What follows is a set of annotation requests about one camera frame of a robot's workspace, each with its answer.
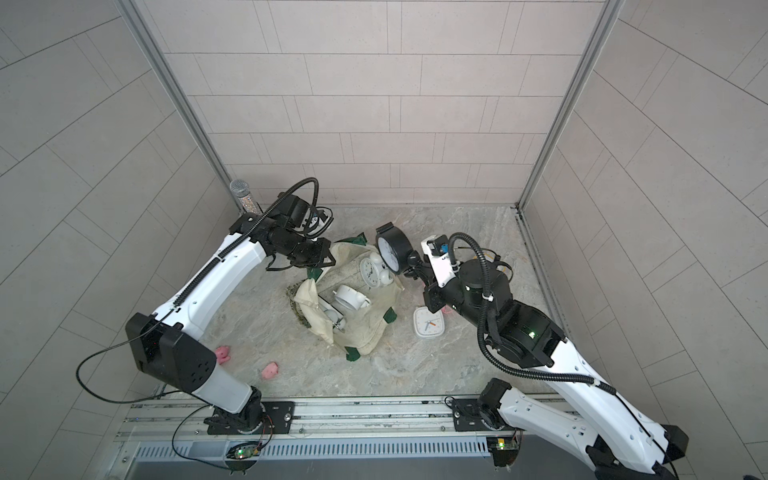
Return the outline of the small white alarm clock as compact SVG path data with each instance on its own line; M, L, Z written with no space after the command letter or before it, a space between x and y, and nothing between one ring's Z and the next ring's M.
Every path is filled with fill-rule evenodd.
M366 295L347 285L339 285L333 294L335 302L349 311L360 311L371 306L371 300Z

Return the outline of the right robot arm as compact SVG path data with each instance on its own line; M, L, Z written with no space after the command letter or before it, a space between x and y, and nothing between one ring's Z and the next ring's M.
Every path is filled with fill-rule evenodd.
M533 433L581 460L599 479L678 478L674 463L686 454L687 435L634 407L550 317L514 299L506 262L484 253L465 261L449 253L410 253L402 272L423 282L430 311L449 307L474 325L491 365L546 383L575 411L567 415L494 378L478 399L488 428Z

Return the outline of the white square alarm clock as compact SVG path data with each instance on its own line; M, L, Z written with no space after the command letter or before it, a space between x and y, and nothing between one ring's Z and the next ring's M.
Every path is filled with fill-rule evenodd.
M420 338L440 337L445 332L445 319L441 311L431 312L427 307L418 307L413 313L413 326Z

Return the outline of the beige canvas tote bag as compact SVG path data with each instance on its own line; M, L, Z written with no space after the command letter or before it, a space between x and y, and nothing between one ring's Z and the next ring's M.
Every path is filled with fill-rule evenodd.
M398 319L404 287L364 234L331 245L331 267L313 267L287 292L291 307L311 333L355 362L378 345Z

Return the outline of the black and white alarm clock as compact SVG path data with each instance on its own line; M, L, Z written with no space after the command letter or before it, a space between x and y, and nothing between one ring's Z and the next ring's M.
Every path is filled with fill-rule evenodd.
M395 275L416 278L419 255L401 229L388 222L376 229L376 246L386 267Z

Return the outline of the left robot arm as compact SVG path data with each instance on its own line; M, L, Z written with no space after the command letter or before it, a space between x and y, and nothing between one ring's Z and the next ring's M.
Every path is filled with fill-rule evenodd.
M323 234L328 207L289 204L267 216L242 214L216 253L171 299L152 314L134 314L126 334L138 370L214 408L211 433L252 433L266 414L260 391L228 373L200 341L214 314L245 276L265 259L283 255L295 268L334 265Z

